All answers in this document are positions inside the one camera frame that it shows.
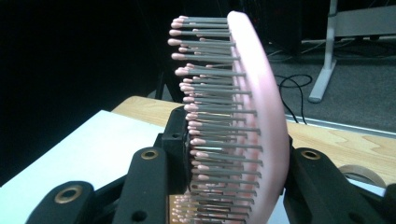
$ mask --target wooden table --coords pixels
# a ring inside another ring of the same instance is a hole
[[[133,96],[112,112],[165,126],[171,111],[181,104]],[[396,139],[332,130],[288,122],[294,147],[311,147],[325,153],[339,167],[356,164],[396,183]]]

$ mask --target hairbrush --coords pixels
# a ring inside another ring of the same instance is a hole
[[[172,214],[181,223],[265,223],[289,169],[280,95],[248,16],[173,20],[176,75],[187,111],[191,182]]]

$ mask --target black cable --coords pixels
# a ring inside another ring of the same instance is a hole
[[[305,75],[305,74],[297,74],[297,75],[292,75],[290,77],[282,77],[282,76],[275,76],[275,77],[283,78],[282,81],[277,85],[279,87],[280,98],[282,100],[283,106],[285,106],[288,109],[288,111],[290,112],[291,116],[293,117],[293,119],[296,123],[299,123],[299,121],[297,120],[296,116],[291,111],[289,106],[286,104],[286,102],[283,100],[282,88],[298,88],[299,89],[300,95],[301,95],[301,117],[303,118],[304,124],[307,124],[305,121],[305,116],[304,116],[304,95],[303,95],[303,91],[302,91],[301,87],[304,87],[304,86],[310,84],[312,82],[312,77],[309,75]],[[306,83],[299,85],[294,79],[292,79],[293,77],[308,77],[309,80]],[[294,83],[294,85],[293,86],[284,85],[284,83],[288,80],[291,81],[292,83]]]

